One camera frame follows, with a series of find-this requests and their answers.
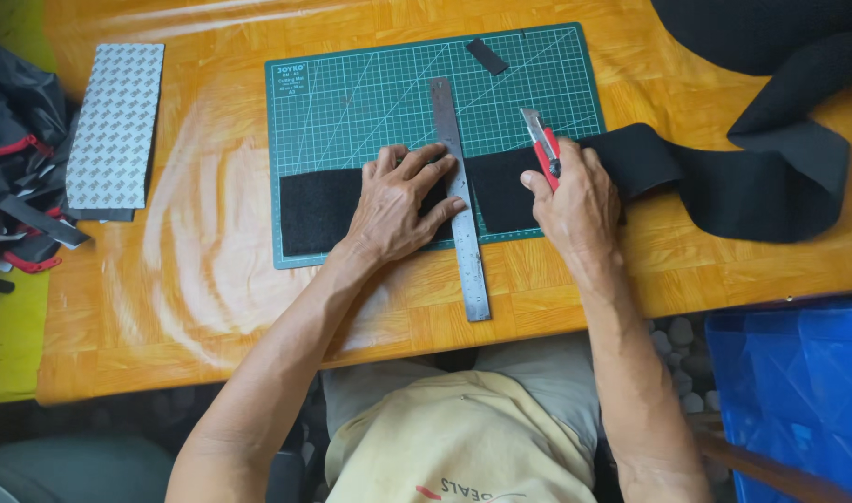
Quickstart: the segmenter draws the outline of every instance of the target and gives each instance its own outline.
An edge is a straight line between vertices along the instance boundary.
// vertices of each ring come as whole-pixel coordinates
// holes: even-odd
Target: box cutter
[[[529,134],[535,143],[535,154],[538,156],[538,162],[541,163],[541,169],[544,170],[544,177],[547,177],[547,181],[550,182],[550,188],[556,191],[556,188],[559,187],[561,166],[559,164],[559,143],[556,142],[553,130],[544,124],[538,110],[519,109],[519,111],[525,117],[525,124],[528,126]]]

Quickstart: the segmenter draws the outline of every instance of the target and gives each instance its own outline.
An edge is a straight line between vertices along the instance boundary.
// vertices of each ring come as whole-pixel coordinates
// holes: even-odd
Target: wooden table
[[[83,222],[95,240],[53,269],[37,398],[225,380],[317,268],[271,265],[264,62],[580,21],[609,129],[643,121],[682,145],[724,137],[765,78],[726,72],[671,38],[649,0],[179,0],[47,2],[45,30],[80,99],[100,42],[164,42],[147,209]],[[852,143],[852,90],[817,119]],[[622,230],[647,317],[852,290],[852,168],[839,224],[812,244],[704,234],[673,193],[634,203]],[[466,322],[454,252],[416,254],[370,281],[324,366],[585,327],[546,239],[482,246],[493,319]]]

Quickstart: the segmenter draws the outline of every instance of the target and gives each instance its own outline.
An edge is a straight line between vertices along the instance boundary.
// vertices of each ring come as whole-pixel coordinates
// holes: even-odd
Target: metal ruler
[[[457,115],[454,111],[454,98],[451,96],[451,82],[444,77],[430,80],[432,96],[432,114],[439,142],[447,151],[457,157],[457,169],[445,178],[447,196],[458,196],[466,202],[466,210],[451,219],[454,230],[454,248],[457,250],[457,269],[460,269],[460,284],[464,290],[464,305],[468,321],[491,319],[487,305],[485,276],[482,274],[481,254],[479,253],[479,235],[473,219],[473,203],[470,201],[469,183],[464,169],[464,152],[460,147],[460,130],[457,129]]]

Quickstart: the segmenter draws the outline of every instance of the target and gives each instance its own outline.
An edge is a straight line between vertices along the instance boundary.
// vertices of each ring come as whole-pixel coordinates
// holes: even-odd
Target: forearm
[[[699,452],[614,248],[567,259],[588,320],[603,424],[628,501],[708,500]]]
[[[174,483],[183,492],[175,500],[190,497],[185,490],[199,491],[195,500],[220,499],[218,489],[199,481],[208,476],[223,481],[225,472],[242,481],[222,485],[227,493],[237,488],[245,497],[264,497],[270,461],[298,415],[338,324],[374,269],[375,264],[337,246],[197,423],[172,474],[173,482],[185,476],[197,482]]]

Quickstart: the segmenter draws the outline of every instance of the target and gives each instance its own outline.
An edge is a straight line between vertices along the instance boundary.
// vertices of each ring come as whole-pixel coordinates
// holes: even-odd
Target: green cutting mat
[[[481,38],[510,64],[492,76],[465,49]],[[265,63],[274,267],[322,264],[326,253],[283,256],[280,177],[360,167],[379,148],[437,140],[429,79],[447,77],[465,156],[532,144],[520,108],[536,109],[558,135],[606,131],[582,27],[577,22]],[[475,202],[479,243],[541,236],[490,234]],[[429,245],[453,247],[452,240]]]

